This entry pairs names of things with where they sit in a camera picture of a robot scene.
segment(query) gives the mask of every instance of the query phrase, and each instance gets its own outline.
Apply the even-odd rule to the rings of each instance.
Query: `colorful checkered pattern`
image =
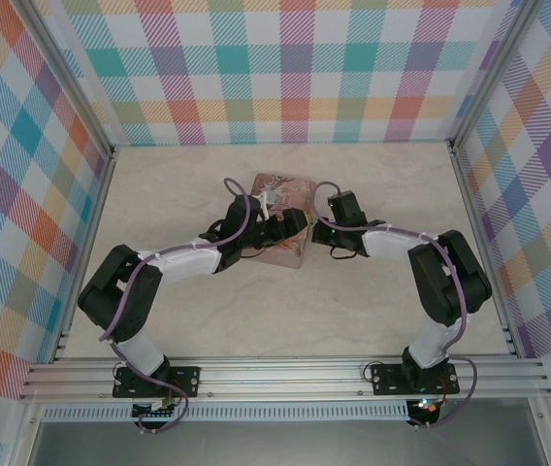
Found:
[[[489,66],[493,62],[496,56],[496,53],[500,49],[500,44],[502,43],[504,37],[506,36],[506,33],[508,32],[508,29],[510,28],[513,20],[515,19],[517,12],[519,11],[519,7],[521,6],[522,3],[523,3],[523,0],[510,1],[510,6],[508,7],[508,10],[504,14],[504,18],[502,19],[502,24],[496,31],[496,35],[494,36],[493,41],[491,41],[491,46],[489,46],[489,48],[487,49],[487,52],[485,53],[485,57],[480,63],[480,66],[478,67],[478,71],[476,71],[476,75],[470,84],[470,88],[468,89],[468,94],[466,95],[465,99],[463,99],[463,102],[461,103],[461,107],[459,107],[459,112],[457,113],[457,117],[452,122],[452,127],[450,128],[448,139],[450,140],[454,139],[454,136],[456,135],[456,132],[459,129],[459,126],[461,125],[461,121],[463,121],[463,116],[466,114],[466,111],[470,107],[471,99],[473,98],[474,95],[476,95],[476,92],[478,92],[480,85],[484,82],[485,78],[487,77]]]
[[[38,3],[109,134],[158,145],[443,140],[506,1],[63,0],[85,66]]]
[[[0,0],[0,459],[23,381],[52,343],[103,155]]]
[[[527,355],[551,374],[551,0],[465,150],[510,312]]]

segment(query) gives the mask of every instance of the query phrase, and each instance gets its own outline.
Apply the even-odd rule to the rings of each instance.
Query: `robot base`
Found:
[[[168,398],[168,388],[145,381],[127,367],[120,367],[114,374],[113,398]],[[167,370],[166,382],[177,386],[189,398],[198,396],[200,368],[194,366],[170,367]]]
[[[402,364],[373,364],[370,372],[374,395],[443,395],[444,390],[446,395],[454,395],[460,391],[454,364],[441,364],[437,379],[418,391],[409,385]]]
[[[441,407],[433,406],[432,409],[429,409],[419,401],[407,401],[407,410],[410,417],[407,424],[410,425],[435,424],[441,413]]]

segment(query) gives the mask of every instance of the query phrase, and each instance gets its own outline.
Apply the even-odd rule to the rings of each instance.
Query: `metal bar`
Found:
[[[506,16],[509,8],[509,1],[500,1],[496,2],[495,6],[491,9],[491,14],[487,19],[484,29],[481,31],[480,36],[478,37],[476,47],[471,54],[470,64],[462,74],[462,78],[460,79],[459,84],[454,90],[454,98],[452,99],[450,110],[444,116],[441,122],[437,137],[438,140],[443,141],[450,137],[450,129],[452,128],[454,120],[459,113],[459,109],[461,108],[463,101],[468,95],[471,83],[478,73],[480,64],[483,62],[485,56],[487,55],[487,52],[489,51],[489,48],[491,47],[491,44],[495,39],[498,29],[500,29],[500,27],[502,26],[503,19]]]
[[[504,36],[498,52],[489,66],[489,70],[485,75],[482,85],[473,96],[470,106],[461,121],[461,125],[457,129],[454,137],[454,146],[459,148],[468,135],[471,133],[478,119],[482,115],[491,95],[496,89],[496,86],[503,78],[504,73],[508,69],[515,53],[519,49],[524,37],[530,29],[530,25],[535,20],[536,15],[544,5],[542,0],[524,0],[513,20],[510,29]]]
[[[29,463],[44,409],[45,406],[39,404],[31,404],[27,407],[15,446],[7,458],[8,466],[22,466]]]
[[[41,14],[31,0],[12,0],[16,12],[21,17],[25,27],[39,46],[45,62],[58,79],[60,86],[69,97],[84,126],[90,133],[101,152],[108,157],[112,156],[113,144],[108,138],[99,118],[92,110],[92,106],[81,90],[77,78],[71,71],[71,66],[64,53],[55,43],[53,36],[41,17]]]
[[[510,336],[512,337],[512,344],[514,350],[518,355],[525,357],[526,350],[523,345],[523,342],[519,338],[519,332],[517,331],[517,324],[515,323],[512,315],[508,311],[508,303],[503,293],[503,287],[500,285],[500,280],[496,272],[496,267],[492,260],[493,254],[490,251],[489,242],[486,240],[486,234],[480,224],[480,216],[476,210],[476,207],[473,203],[473,193],[470,190],[470,185],[467,182],[465,171],[461,165],[461,160],[459,159],[457,153],[450,148],[448,144],[448,151],[450,153],[450,161],[452,162],[452,167],[454,168],[454,173],[457,178],[457,183],[459,189],[461,189],[461,195],[463,197],[463,203],[466,207],[466,212],[468,213],[468,218],[470,219],[471,230],[473,231],[473,238],[476,241],[476,246],[480,252],[480,260],[482,261],[482,266],[487,273],[489,282],[491,282],[491,287],[493,288],[493,301],[496,305],[496,310],[498,311],[498,317],[500,318],[500,323],[505,325]]]
[[[58,28],[62,32],[64,39],[71,49],[73,56],[80,65],[81,72],[85,81],[88,83],[90,90],[92,91],[95,100],[101,107],[102,112],[108,121],[108,126],[112,130],[114,141],[118,142],[121,146],[130,146],[129,139],[124,131],[123,125],[118,119],[118,115],[113,109],[112,102],[110,101],[110,95],[106,92],[105,88],[99,79],[99,76],[94,69],[94,65],[90,61],[88,53],[84,48],[83,42],[80,39],[69,14],[64,8],[62,0],[47,0],[51,16],[53,17]]]
[[[97,200],[94,203],[92,218],[90,219],[90,223],[85,234],[85,239],[83,241],[83,247],[81,248],[80,256],[78,257],[75,277],[73,278],[73,283],[71,284],[71,289],[69,290],[69,295],[64,305],[64,309],[62,310],[61,323],[53,335],[53,340],[55,343],[53,346],[49,347],[50,354],[47,355],[47,361],[52,361],[55,358],[62,335],[66,334],[68,338],[68,330],[71,328],[71,323],[73,322],[73,316],[75,315],[75,309],[78,305],[78,297],[80,296],[81,286],[83,285],[85,272],[88,268],[88,261],[90,260],[90,254],[92,253],[92,248],[94,246],[97,229],[99,228],[105,201],[108,197],[108,192],[110,191],[110,185],[112,184],[112,175],[113,169],[115,168],[115,163],[115,158],[105,162],[103,178],[101,179],[101,186],[99,187],[99,194],[97,195]]]
[[[536,359],[471,356],[479,377],[474,396],[505,398],[549,396],[551,384]],[[398,362],[398,357],[185,358],[171,361],[202,368],[200,392],[192,403],[265,401],[405,400],[414,395],[373,396],[361,370],[369,361]],[[472,383],[468,363],[454,361],[463,398]],[[118,402],[112,398],[116,359],[56,361],[35,365],[21,393],[30,403]]]
[[[550,400],[531,398],[530,409],[535,420],[536,432],[540,439],[547,463],[551,465],[551,409]]]

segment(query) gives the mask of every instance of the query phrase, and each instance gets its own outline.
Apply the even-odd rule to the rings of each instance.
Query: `wire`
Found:
[[[366,370],[371,366],[371,364],[383,364],[383,363],[379,361],[371,361],[366,366],[364,366],[364,369],[362,369],[362,377],[368,383],[373,383],[373,381],[371,381],[368,377],[366,377]]]
[[[413,231],[405,230],[403,228],[397,228],[397,227],[388,226],[388,225],[340,226],[340,225],[337,225],[335,223],[332,223],[332,222],[326,220],[325,218],[323,218],[323,216],[321,216],[320,213],[318,213],[318,210],[316,209],[316,191],[318,190],[319,187],[325,186],[325,185],[328,185],[328,186],[331,186],[331,187],[335,188],[338,194],[341,193],[340,186],[338,186],[337,184],[335,184],[333,182],[318,183],[314,187],[314,189],[312,190],[312,197],[311,197],[311,201],[310,201],[310,204],[312,206],[312,213],[318,219],[318,221],[320,221],[324,225],[326,225],[326,226],[328,226],[328,227],[330,227],[334,230],[348,231],[348,232],[354,232],[354,231],[388,231],[389,230],[392,233],[396,233],[396,234],[402,235],[402,236],[407,236],[409,238],[420,238],[421,240],[424,240],[427,243],[429,243],[431,246],[433,246],[438,251],[439,255],[443,259],[443,262],[446,264],[446,267],[448,268],[448,271],[450,272],[450,275],[451,275],[452,280],[454,282],[455,289],[457,290],[457,296],[459,298],[459,307],[461,309],[461,325],[459,326],[459,331],[454,336],[454,338],[452,338],[452,340],[450,340],[448,343],[446,343],[446,345],[441,349],[443,352],[447,353],[448,350],[455,343],[457,343],[459,340],[461,340],[461,338],[463,337],[463,335],[466,332],[466,328],[467,328],[467,325],[468,325],[468,305],[466,303],[466,296],[465,296],[465,293],[463,291],[463,286],[461,285],[461,280],[459,279],[459,275],[457,274],[457,268],[452,263],[452,260],[450,259],[450,256],[448,255],[448,253],[445,251],[445,249],[435,239],[431,238],[430,236],[428,236],[424,233],[416,233],[416,232],[413,232]],[[439,420],[435,424],[432,424],[433,427],[440,427],[440,426],[444,425],[447,421],[454,418],[454,416],[456,416],[460,411],[462,411],[464,409],[464,407],[470,401],[470,399],[473,395],[473,392],[476,389],[476,383],[478,381],[478,370],[476,369],[476,365],[473,363],[473,361],[471,359],[469,359],[467,357],[464,357],[464,356],[449,356],[449,357],[451,359],[455,359],[455,360],[466,361],[471,365],[471,368],[473,370],[473,378],[472,378],[472,381],[471,381],[471,388],[470,388],[470,391],[468,392],[467,396],[463,400],[463,402],[459,405],[459,407],[456,410],[454,410],[452,413],[450,413],[448,416],[446,416],[444,419]],[[413,419],[413,422],[416,423],[416,424],[424,425],[424,424],[422,424],[421,422],[419,422],[415,419]]]
[[[113,366],[112,368],[112,377],[115,381],[117,382],[120,382],[120,380],[116,377],[116,369],[118,368],[119,365],[121,365],[122,362],[116,362],[115,365]]]
[[[441,383],[441,389],[443,390],[443,398],[441,399],[441,404],[446,404],[446,394],[448,393],[448,389],[446,388],[446,382],[443,381],[441,377],[438,377],[439,383]]]
[[[253,259],[254,257],[258,257],[260,254],[262,254],[266,250],[267,250],[267,248],[262,248],[260,251],[258,251],[257,253],[255,253],[253,255],[242,255],[241,259]]]
[[[206,248],[217,248],[219,246],[225,245],[227,243],[230,243],[231,241],[236,240],[243,233],[243,231],[247,227],[247,223],[249,222],[249,211],[250,211],[249,197],[247,196],[245,189],[243,189],[243,186],[241,186],[238,182],[236,182],[232,178],[225,178],[224,186],[226,186],[226,189],[228,189],[228,192],[230,192],[232,195],[236,196],[237,193],[232,190],[232,188],[230,187],[230,183],[232,183],[234,186],[236,186],[239,189],[239,191],[243,196],[243,200],[245,201],[245,218],[243,219],[243,223],[239,228],[239,230],[237,230],[234,234],[232,234],[228,238],[225,238],[220,241],[216,241],[215,243],[204,243],[200,245],[188,244],[188,245],[172,246],[170,248],[165,248],[164,250],[161,250],[159,252],[155,252],[150,256],[146,257],[145,259],[143,259],[142,262],[140,262],[136,266],[136,268],[133,269],[133,272],[131,272],[131,276],[127,281],[127,285],[125,286],[124,291],[122,292],[122,297],[120,298],[120,303],[118,304],[116,313],[113,315],[113,319],[110,322],[110,325],[108,325],[108,328],[106,328],[105,331],[103,332],[103,335],[99,337],[100,342],[104,342],[108,340],[112,335],[113,331],[116,329],[116,326],[118,325],[118,322],[122,317],[122,312],[124,311],[124,307],[127,304],[127,298],[129,297],[129,292],[133,287],[133,283],[135,282],[136,277],[138,277],[138,274],[140,273],[140,271],[148,264],[148,262],[155,259],[158,255],[167,254],[175,250],[190,250],[190,249],[203,250]]]
[[[172,380],[173,384],[180,387],[180,382],[178,381],[178,379],[173,379]],[[169,390],[169,396],[170,396],[170,401],[174,401],[174,396],[172,394],[172,390]],[[182,401],[182,396],[180,396],[178,398],[178,401],[175,403],[175,406],[178,406],[180,404],[180,402]]]
[[[334,251],[336,250],[336,247],[332,247],[330,249],[330,257],[332,257],[334,260],[346,260],[346,259],[352,259],[353,257],[357,257],[357,251],[353,252],[351,255],[334,255]]]

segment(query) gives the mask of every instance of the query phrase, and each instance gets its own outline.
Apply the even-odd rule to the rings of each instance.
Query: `aluminum rail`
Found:
[[[461,120],[461,124],[452,141],[455,148],[459,148],[463,145],[480,120],[498,83],[504,77],[519,46],[521,46],[521,43],[530,30],[530,26],[544,4],[544,0],[523,0],[521,3],[515,19],[500,43],[498,51],[492,59],[491,65],[489,65],[484,81],[474,94],[470,106]]]
[[[107,158],[112,158],[114,144],[106,134],[94,110],[92,110],[92,106],[83,93],[78,79],[71,70],[71,65],[66,60],[62,49],[53,39],[53,35],[38,8],[32,0],[13,0],[12,3],[28,32],[39,46],[45,62],[49,65],[60,86],[73,104],[92,140],[98,149],[106,154]]]
[[[538,359],[510,355],[470,356],[478,368],[475,398],[529,398],[551,395],[551,383]],[[398,363],[399,357],[184,358],[173,366],[202,368],[200,388],[192,403],[264,401],[405,400],[416,395],[374,396],[362,379],[367,363]],[[21,392],[27,403],[115,402],[112,398],[115,358],[59,358],[34,365]],[[464,398],[471,387],[467,362],[454,361]]]

